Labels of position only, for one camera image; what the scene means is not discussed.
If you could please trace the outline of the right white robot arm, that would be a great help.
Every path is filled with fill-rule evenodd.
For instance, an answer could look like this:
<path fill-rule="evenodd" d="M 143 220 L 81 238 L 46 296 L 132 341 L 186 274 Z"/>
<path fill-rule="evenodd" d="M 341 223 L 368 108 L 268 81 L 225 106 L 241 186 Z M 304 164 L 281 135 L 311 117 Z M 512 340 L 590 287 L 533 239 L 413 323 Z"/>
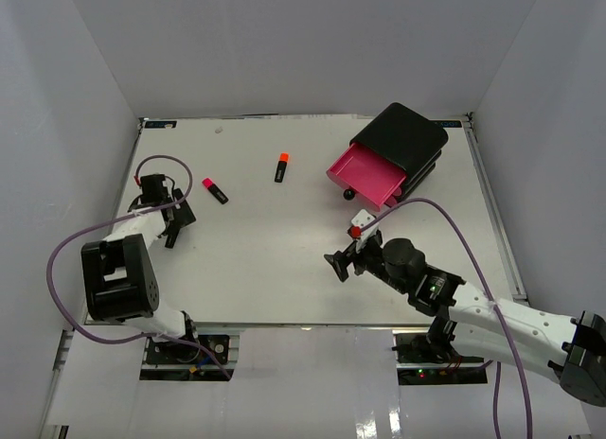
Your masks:
<path fill-rule="evenodd" d="M 491 299 L 460 276 L 427 263 L 406 238 L 353 241 L 326 255 L 340 281 L 372 274 L 433 322 L 423 346 L 438 361 L 456 355 L 494 360 L 557 383 L 575 399 L 605 405 L 605 320 L 583 311 L 552 314 L 507 299 Z"/>

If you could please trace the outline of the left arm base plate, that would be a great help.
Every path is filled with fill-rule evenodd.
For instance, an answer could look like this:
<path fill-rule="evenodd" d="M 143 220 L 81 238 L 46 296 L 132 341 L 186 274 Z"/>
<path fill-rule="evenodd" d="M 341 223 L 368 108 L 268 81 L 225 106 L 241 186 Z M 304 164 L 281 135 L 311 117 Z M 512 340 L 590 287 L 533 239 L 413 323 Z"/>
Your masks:
<path fill-rule="evenodd" d="M 221 364 L 228 363 L 231 339 L 228 335 L 200 334 L 198 342 Z M 148 365 L 214 365 L 215 361 L 197 347 L 182 345 L 175 342 L 148 341 L 143 362 Z"/>

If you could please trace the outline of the black pink drawer organizer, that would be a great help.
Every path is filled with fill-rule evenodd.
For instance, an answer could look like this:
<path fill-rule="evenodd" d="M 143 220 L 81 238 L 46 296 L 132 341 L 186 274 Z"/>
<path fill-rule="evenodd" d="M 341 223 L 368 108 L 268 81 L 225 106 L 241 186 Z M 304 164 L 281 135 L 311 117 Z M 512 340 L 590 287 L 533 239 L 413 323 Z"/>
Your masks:
<path fill-rule="evenodd" d="M 448 133 L 437 123 L 394 102 L 349 141 L 327 175 L 346 200 L 379 211 L 414 191 L 436 167 L 447 142 Z"/>

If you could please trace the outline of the orange cap black highlighter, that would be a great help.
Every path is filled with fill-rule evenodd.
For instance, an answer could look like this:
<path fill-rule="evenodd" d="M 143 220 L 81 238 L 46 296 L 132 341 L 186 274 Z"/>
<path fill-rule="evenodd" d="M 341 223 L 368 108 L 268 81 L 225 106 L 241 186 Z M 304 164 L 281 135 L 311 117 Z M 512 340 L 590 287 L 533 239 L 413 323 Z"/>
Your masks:
<path fill-rule="evenodd" d="M 275 177 L 274 177 L 275 183 L 283 182 L 289 159 L 290 159 L 290 155 L 287 152 L 282 152 L 280 154 L 277 165 L 276 165 L 276 173 L 275 173 Z"/>

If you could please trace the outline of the pink cap black highlighter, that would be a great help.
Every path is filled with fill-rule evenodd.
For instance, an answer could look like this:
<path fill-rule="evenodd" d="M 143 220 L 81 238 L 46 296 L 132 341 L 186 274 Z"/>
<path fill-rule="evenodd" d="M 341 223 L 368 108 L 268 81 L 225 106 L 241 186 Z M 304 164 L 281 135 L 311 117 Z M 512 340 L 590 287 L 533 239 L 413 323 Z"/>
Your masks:
<path fill-rule="evenodd" d="M 223 191 L 209 178 L 202 180 L 202 186 L 220 203 L 227 204 L 229 199 Z"/>

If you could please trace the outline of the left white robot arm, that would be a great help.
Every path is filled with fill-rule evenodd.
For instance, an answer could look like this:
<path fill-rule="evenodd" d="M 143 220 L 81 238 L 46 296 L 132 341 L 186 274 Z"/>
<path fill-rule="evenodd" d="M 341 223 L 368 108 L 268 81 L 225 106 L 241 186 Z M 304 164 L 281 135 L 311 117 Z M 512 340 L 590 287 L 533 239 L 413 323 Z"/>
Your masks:
<path fill-rule="evenodd" d="M 164 174 L 139 181 L 141 193 L 121 222 L 104 239 L 80 250 L 86 304 L 95 321 L 125 324 L 151 333 L 180 362 L 194 360 L 200 339 L 183 311 L 162 300 L 149 255 L 158 240 L 174 247 L 180 231 L 196 221 L 184 193 Z"/>

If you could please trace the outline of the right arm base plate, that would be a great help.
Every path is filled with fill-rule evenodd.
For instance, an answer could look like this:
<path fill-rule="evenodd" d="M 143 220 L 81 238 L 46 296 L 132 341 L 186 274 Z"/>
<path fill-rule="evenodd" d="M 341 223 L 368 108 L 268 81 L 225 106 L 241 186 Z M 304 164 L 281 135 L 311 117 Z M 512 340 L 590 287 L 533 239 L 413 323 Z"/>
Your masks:
<path fill-rule="evenodd" d="M 460 355 L 447 343 L 430 342 L 426 333 L 397 333 L 392 350 L 396 352 L 399 363 L 484 362 L 483 358 Z"/>

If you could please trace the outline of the green cap black highlighter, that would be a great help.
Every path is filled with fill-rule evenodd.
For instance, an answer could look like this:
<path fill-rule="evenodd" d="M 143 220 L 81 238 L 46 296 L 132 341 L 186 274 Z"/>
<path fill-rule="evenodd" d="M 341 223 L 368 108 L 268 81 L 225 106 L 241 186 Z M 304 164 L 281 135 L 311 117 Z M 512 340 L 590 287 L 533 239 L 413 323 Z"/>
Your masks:
<path fill-rule="evenodd" d="M 176 240 L 178 238 L 179 235 L 179 231 L 169 231 L 166 234 L 166 242 L 165 242 L 165 247 L 168 249 L 172 249 L 176 243 Z"/>

